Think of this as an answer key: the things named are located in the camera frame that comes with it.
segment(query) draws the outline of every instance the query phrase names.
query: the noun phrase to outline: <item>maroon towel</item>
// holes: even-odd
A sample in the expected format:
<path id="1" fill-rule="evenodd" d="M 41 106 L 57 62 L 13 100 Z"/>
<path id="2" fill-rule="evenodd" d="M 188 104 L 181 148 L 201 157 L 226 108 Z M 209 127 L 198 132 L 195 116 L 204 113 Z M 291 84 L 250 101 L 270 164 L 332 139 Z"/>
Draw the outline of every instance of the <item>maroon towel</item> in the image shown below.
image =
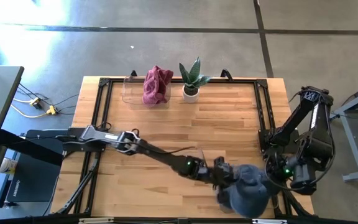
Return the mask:
<path id="1" fill-rule="evenodd" d="M 158 66 L 149 70 L 143 84 L 143 103 L 146 105 L 166 103 L 169 100 L 165 97 L 167 85 L 171 82 L 172 76 L 173 71 Z"/>

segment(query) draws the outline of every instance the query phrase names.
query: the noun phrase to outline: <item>wooden table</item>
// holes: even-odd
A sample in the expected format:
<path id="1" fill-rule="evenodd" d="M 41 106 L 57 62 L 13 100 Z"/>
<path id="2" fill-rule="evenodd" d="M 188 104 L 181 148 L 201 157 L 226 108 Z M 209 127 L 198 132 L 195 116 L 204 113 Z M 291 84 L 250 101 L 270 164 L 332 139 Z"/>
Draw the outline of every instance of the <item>wooden table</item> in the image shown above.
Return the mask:
<path id="1" fill-rule="evenodd" d="M 74 127 L 91 124 L 99 78 L 84 77 Z M 268 78 L 267 81 L 276 126 L 281 126 L 290 115 L 284 81 L 282 78 Z M 115 83 L 109 107 L 108 122 L 113 125 L 110 132 L 137 128 L 141 138 L 164 150 L 186 146 L 202 149 L 208 164 L 224 156 L 230 164 L 253 164 L 263 168 L 253 85 L 207 84 L 201 88 L 195 104 L 183 101 L 181 87 L 180 83 L 172 83 L 168 108 L 146 108 L 123 102 L 122 84 Z M 180 153 L 201 156 L 196 150 Z M 83 157 L 83 152 L 75 152 L 63 161 L 52 212 L 61 208 L 76 189 Z M 87 197 L 88 189 L 85 189 L 84 198 Z M 309 196 L 295 194 L 295 197 L 313 213 Z M 180 177 L 168 166 L 141 154 L 126 156 L 113 149 L 106 150 L 101 159 L 92 216 L 239 217 L 220 211 L 211 185 Z M 274 217 L 271 203 L 261 217 Z"/>

